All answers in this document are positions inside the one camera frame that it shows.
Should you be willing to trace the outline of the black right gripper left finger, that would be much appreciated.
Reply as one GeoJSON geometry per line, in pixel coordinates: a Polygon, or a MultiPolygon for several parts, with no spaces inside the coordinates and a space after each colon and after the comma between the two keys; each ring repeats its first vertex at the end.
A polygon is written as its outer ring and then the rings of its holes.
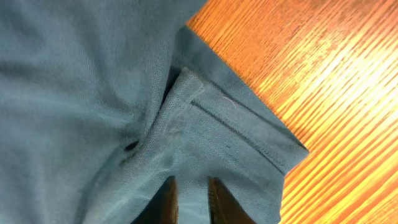
{"type": "Polygon", "coordinates": [[[175,176],[169,176],[145,209],[131,224],[177,224],[178,190],[175,176]]]}

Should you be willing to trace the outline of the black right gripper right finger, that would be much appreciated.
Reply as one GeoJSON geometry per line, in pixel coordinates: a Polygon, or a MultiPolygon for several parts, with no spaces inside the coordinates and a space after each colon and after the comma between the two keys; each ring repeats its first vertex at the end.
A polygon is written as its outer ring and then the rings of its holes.
{"type": "Polygon", "coordinates": [[[255,224],[219,178],[208,180],[208,202],[211,224],[255,224]]]}

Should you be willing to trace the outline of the teal blue polo shirt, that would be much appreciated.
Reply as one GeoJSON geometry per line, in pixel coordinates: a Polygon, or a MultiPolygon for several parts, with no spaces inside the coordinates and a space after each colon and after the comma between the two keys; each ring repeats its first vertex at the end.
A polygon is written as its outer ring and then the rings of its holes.
{"type": "Polygon", "coordinates": [[[308,150],[187,26],[203,1],[1,2],[1,222],[279,223],[308,150]]]}

